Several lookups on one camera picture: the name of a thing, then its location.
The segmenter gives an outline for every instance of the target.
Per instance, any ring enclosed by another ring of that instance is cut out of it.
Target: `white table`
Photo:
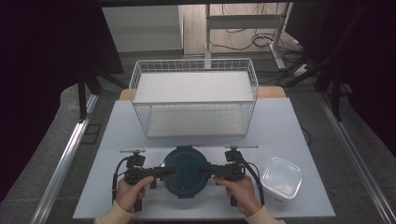
[[[146,156],[145,167],[149,168],[161,164],[170,151],[181,145],[192,145],[214,164],[226,163],[224,152],[227,149],[224,145],[259,145],[258,149],[240,150],[244,158],[255,163],[261,172],[273,156],[294,163],[304,172],[302,185],[293,200],[280,203],[265,194],[266,205],[275,217],[335,216],[290,100],[277,98],[257,101],[246,137],[159,139],[145,137],[131,102],[117,101],[73,218],[99,217],[111,207],[112,175],[119,161],[129,156],[119,153],[121,149],[144,148],[147,152],[142,155]],[[146,195],[143,211],[136,213],[135,217],[138,219],[201,220],[243,217],[237,208],[230,206],[230,199],[224,188],[216,186],[212,180],[193,199],[178,199],[159,180],[158,187],[147,188]]]

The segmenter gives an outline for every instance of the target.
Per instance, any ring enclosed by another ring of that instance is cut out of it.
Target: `sleeve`
[[[283,220],[276,220],[271,216],[265,206],[263,206],[256,214],[247,217],[246,221],[248,224],[285,224]]]
[[[120,206],[113,202],[113,207],[102,217],[97,217],[94,224],[127,224],[134,217],[133,213],[124,211]]]

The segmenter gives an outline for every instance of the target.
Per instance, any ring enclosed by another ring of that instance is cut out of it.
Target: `aluminum rail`
[[[98,96],[91,95],[90,99],[88,100],[87,118],[76,125],[76,128],[73,131],[69,142],[67,143],[67,146],[64,150],[64,154],[62,155],[58,166],[56,167],[55,172],[53,173],[52,178],[47,185],[46,191],[44,192],[43,197],[41,198],[40,203],[35,210],[35,214],[30,221],[31,224],[46,223],[47,218],[50,214],[50,210],[56,200],[56,197],[58,196],[59,190],[61,189],[64,179],[67,175],[70,164],[72,163],[74,156],[76,155],[82,135],[84,134],[88,123],[90,122],[91,114],[97,102],[97,99]]]
[[[330,109],[330,102],[327,96],[325,95],[325,93],[318,93],[318,97],[321,105],[326,111],[327,116],[329,117],[330,122],[332,123],[332,126],[334,127],[338,137],[343,143],[349,159],[352,161],[355,170],[361,178],[361,182],[363,183],[371,199],[373,200],[379,215],[382,217],[384,223],[386,224],[396,223],[396,216],[392,211],[392,208],[390,207],[387,198],[385,197],[380,186],[375,181],[368,167],[364,163],[361,154],[353,144],[353,141],[349,137],[343,123],[338,121],[335,115],[332,113],[332,110]]]

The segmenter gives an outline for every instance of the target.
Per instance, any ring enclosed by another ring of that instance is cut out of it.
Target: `metal rod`
[[[46,223],[50,214],[50,210],[56,200],[56,197],[58,196],[67,171],[69,170],[70,164],[72,163],[76,154],[82,135],[84,134],[88,123],[90,122],[91,112],[93,111],[97,99],[98,96],[91,95],[90,99],[88,100],[88,116],[81,123],[78,123],[75,130],[73,131],[64,150],[64,154],[62,155],[58,166],[56,167],[55,172],[53,173],[52,178],[47,185],[46,191],[44,192],[43,197],[41,198],[41,201],[38,204],[38,207],[30,221],[31,224]]]
[[[205,6],[206,13],[206,32],[205,32],[205,58],[210,59],[211,49],[210,49],[210,5]],[[205,68],[210,69],[210,64],[205,64]]]
[[[273,46],[275,47],[275,49],[277,49],[280,35],[282,34],[283,26],[285,24],[285,20],[288,15],[289,4],[290,3],[287,3],[285,5],[285,8],[283,9],[282,13],[280,14],[279,22],[277,24],[276,33],[275,33],[274,41],[273,41]]]
[[[82,72],[78,78],[78,103],[79,103],[79,121],[81,123],[87,118],[87,99],[85,98],[85,80]]]
[[[341,86],[341,74],[340,67],[335,66],[335,74],[332,80],[332,113],[335,115],[338,121],[341,121],[340,117],[340,86]]]
[[[146,152],[146,150],[145,149],[122,149],[122,150],[120,150],[120,153],[125,153],[125,152],[128,152],[128,153]]]
[[[235,146],[235,145],[225,145],[226,148],[240,148],[240,147],[254,147],[254,148],[259,148],[259,146]]]

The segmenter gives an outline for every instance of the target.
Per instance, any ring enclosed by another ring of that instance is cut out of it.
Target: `metal frame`
[[[386,224],[396,223],[396,216],[390,207],[390,204],[385,197],[381,187],[378,185],[373,175],[371,174],[369,168],[366,166],[364,160],[361,158],[361,154],[355,147],[352,139],[349,137],[347,130],[341,121],[338,121],[337,117],[332,113],[330,102],[326,96],[326,93],[318,93],[319,100],[322,107],[324,108],[329,121],[334,127],[335,132],[340,138],[348,157],[350,158],[356,172],[361,178],[363,186],[369,193],[373,203],[378,210],[379,215],[384,220]]]
[[[290,3],[285,5],[281,14],[268,15],[219,15],[210,16],[210,5],[206,5],[206,39],[205,39],[205,58],[211,58],[210,31],[220,29],[266,29],[275,28],[276,34],[270,44],[270,50],[275,58],[277,68],[286,70],[282,56],[277,50],[280,35],[285,24]]]
[[[56,167],[55,172],[53,173],[52,178],[47,185],[46,191],[44,192],[43,197],[41,198],[41,201],[35,210],[35,214],[30,221],[31,224],[45,223],[47,221],[50,210],[55,203],[56,197],[58,196],[59,190],[64,183],[64,179],[66,178],[69,167],[74,159],[74,156],[76,155],[82,135],[84,134],[88,123],[90,122],[91,114],[97,99],[98,96],[91,95],[90,99],[88,100],[87,117],[76,125],[76,128],[73,131],[64,150],[64,154],[62,155],[58,166]]]

